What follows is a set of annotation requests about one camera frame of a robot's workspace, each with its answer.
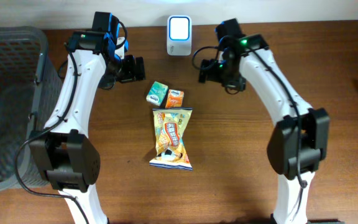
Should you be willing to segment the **green tissue pack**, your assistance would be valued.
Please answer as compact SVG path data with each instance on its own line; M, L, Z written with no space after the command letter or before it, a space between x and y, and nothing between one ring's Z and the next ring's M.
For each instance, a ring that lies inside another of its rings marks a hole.
M146 101L160 106L168 92L168 86L159 82L154 82L146 96Z

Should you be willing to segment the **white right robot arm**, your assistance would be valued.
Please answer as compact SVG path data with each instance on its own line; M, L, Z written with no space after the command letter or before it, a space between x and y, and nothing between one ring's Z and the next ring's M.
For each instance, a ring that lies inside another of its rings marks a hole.
M291 86L260 34L245 35L236 19L215 28L214 59L204 59L199 81L220 83L228 94L250 83L274 125L267 157L278 175L278 194L271 223L307 223L310 183L326 158L330 117L314 109Z

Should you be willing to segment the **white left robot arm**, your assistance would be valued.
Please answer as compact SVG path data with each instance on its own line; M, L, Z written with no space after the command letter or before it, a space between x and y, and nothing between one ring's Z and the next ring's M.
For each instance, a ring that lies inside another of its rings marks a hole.
M95 12L91 29L76 31L65 45L67 72L57 104L29 146L41 178L66 201L75 223L109 223L96 190L99 152L88 138L97 89L145 80L142 57L127 54L124 24L110 12Z

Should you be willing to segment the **orange small box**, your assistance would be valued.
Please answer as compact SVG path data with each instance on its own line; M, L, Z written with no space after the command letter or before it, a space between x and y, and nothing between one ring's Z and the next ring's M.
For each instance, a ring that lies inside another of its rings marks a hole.
M168 91L166 108L179 108L183 104L184 92L180 90L172 90Z

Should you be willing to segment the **yellow snack bag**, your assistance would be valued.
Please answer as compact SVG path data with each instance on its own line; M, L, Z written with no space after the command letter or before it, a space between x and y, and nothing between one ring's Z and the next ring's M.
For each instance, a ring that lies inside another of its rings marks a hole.
M164 169L193 170L183 142L183 135L193 108L153 109L155 150L150 166Z

